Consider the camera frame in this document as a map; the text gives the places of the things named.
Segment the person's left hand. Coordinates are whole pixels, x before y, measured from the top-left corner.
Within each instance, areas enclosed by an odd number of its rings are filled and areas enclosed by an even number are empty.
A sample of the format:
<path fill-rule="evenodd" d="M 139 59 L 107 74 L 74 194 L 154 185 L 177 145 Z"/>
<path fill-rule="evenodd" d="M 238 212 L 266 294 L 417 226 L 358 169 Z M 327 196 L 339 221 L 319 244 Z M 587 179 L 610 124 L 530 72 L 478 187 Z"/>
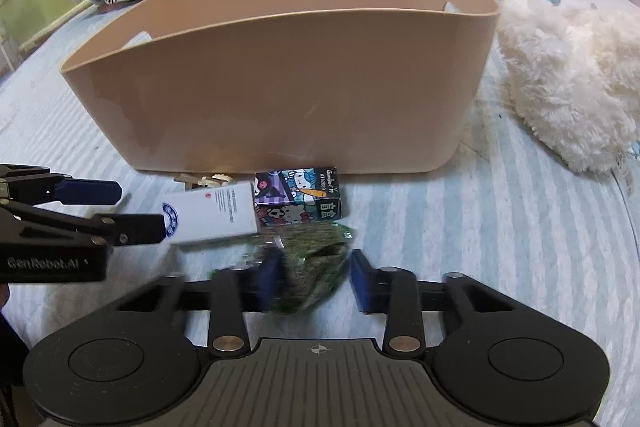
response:
<path fill-rule="evenodd" d="M 6 284 L 1 284 L 0 285 L 0 309 L 2 309 L 5 305 L 6 302 L 9 299 L 9 287 L 6 286 Z"/>

